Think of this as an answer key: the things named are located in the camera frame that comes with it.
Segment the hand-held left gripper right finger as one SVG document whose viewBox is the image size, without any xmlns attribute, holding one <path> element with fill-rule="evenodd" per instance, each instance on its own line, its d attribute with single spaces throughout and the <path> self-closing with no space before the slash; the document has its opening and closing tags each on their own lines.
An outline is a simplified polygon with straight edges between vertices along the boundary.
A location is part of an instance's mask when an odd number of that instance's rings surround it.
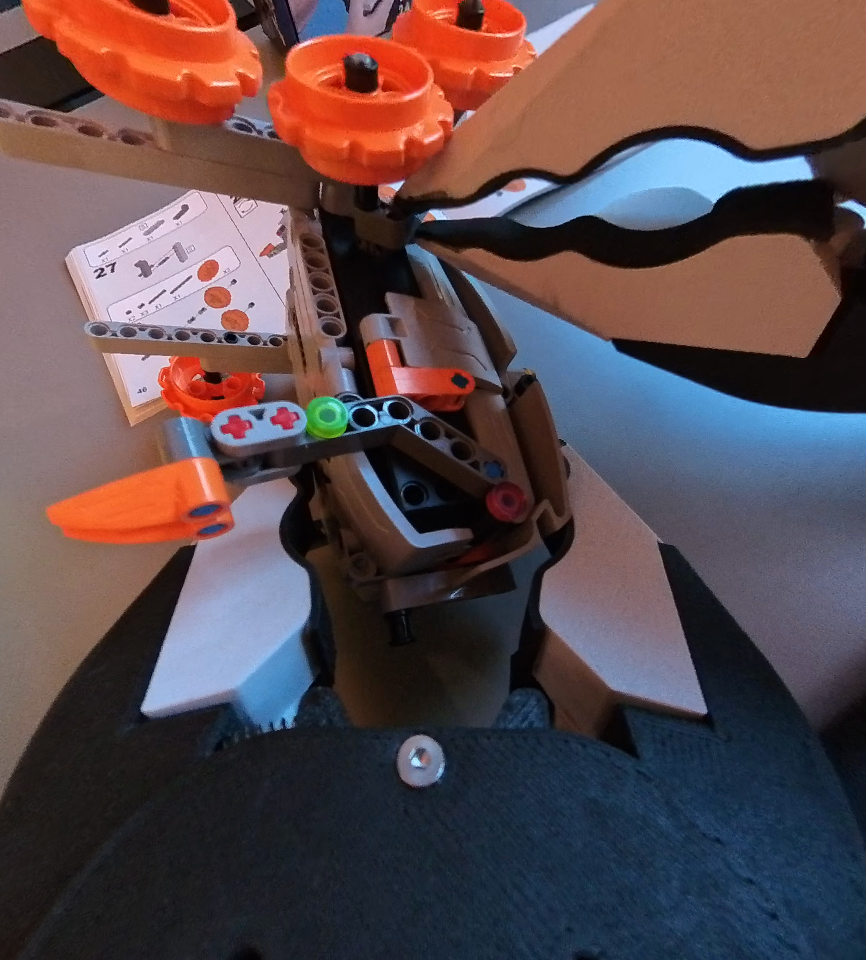
<svg viewBox="0 0 866 960">
<path fill-rule="evenodd" d="M 564 457 L 573 539 L 542 578 L 533 668 L 555 727 L 598 737 L 618 705 L 704 718 L 658 538 L 574 450 Z"/>
</svg>

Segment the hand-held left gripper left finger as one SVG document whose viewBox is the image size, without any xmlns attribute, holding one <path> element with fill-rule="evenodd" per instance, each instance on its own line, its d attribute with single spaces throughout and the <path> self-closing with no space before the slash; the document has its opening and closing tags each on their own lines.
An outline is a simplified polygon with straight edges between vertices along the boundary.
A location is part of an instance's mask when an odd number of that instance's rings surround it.
<svg viewBox="0 0 866 960">
<path fill-rule="evenodd" d="M 198 543 L 141 703 L 145 717 L 226 705 L 252 726 L 294 725 L 315 678 L 304 639 L 310 576 L 281 539 L 296 494 L 287 479 L 251 486 L 232 505 L 233 529 Z"/>
</svg>

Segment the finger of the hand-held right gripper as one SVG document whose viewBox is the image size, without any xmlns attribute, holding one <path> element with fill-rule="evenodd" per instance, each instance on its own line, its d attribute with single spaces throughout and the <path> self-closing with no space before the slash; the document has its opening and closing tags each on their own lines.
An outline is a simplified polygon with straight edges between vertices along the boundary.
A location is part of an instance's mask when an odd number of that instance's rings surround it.
<svg viewBox="0 0 866 960">
<path fill-rule="evenodd" d="M 600 2 L 463 122 L 401 202 L 460 206 L 508 176 L 569 183 L 663 137 L 772 158 L 865 119 L 866 2 Z"/>
<path fill-rule="evenodd" d="M 422 222 L 435 257 L 605 340 L 805 357 L 864 229 L 823 181 L 732 190 L 697 219 L 628 229 L 592 215 Z"/>
</svg>

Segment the grey orange brick robot model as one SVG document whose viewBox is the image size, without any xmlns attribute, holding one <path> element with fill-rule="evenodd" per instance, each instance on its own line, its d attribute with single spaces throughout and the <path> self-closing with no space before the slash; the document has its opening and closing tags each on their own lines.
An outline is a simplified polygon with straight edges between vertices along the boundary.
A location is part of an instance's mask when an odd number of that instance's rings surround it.
<svg viewBox="0 0 866 960">
<path fill-rule="evenodd" d="M 113 294 L 121 260 L 207 224 L 208 193 L 234 211 L 281 206 L 281 240 L 235 241 L 136 262 L 141 286 L 94 308 L 104 354 L 166 357 L 175 412 L 165 464 L 48 507 L 68 538 L 207 542 L 233 531 L 234 494 L 297 475 L 357 594 L 391 645 L 410 615 L 511 591 L 511 561 L 571 521 L 559 440 L 529 371 L 471 278 L 423 249 L 428 212 L 395 188 L 447 145 L 458 122 L 534 61 L 509 2 L 350 3 L 353 31 L 297 39 L 271 4 L 287 55 L 267 124 L 235 110 L 259 93 L 259 51 L 230 2 L 22 2 L 92 87 L 154 129 L 112 130 L 0 100 L 4 154 L 187 193 L 146 228 L 76 255 Z"/>
</svg>

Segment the open white instruction booklet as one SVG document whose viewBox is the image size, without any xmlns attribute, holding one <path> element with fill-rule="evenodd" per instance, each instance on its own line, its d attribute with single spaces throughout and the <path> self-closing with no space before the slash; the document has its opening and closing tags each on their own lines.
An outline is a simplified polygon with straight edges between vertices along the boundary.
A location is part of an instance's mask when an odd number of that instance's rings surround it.
<svg viewBox="0 0 866 960">
<path fill-rule="evenodd" d="M 402 395 L 437 415 L 468 420 L 502 408 L 516 351 L 495 359 L 471 308 L 442 265 L 418 247 L 363 243 L 351 212 L 353 189 L 335 184 L 321 206 L 323 179 L 299 150 L 235 114 L 259 90 L 255 45 L 234 40 L 227 2 L 171 2 L 167 17 L 127 41 L 141 13 L 103 2 L 77 38 L 103 89 L 151 114 L 153 137 L 123 129 L 115 145 L 153 150 L 127 177 L 183 174 L 190 188 L 171 205 L 113 234 L 75 247 L 67 269 L 93 322 L 127 333 L 163 323 L 191 342 L 217 330 L 249 345 L 262 334 L 299 337 L 286 371 L 301 401 L 322 395 Z"/>
</svg>

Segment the blue toy kit box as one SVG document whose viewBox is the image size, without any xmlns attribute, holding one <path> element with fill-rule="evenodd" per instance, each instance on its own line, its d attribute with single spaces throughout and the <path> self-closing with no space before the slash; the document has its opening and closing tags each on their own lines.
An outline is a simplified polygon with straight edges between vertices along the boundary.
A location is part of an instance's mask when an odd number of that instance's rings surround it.
<svg viewBox="0 0 866 960">
<path fill-rule="evenodd" d="M 254 1 L 264 33 L 283 49 L 323 36 L 387 37 L 412 1 Z"/>
</svg>

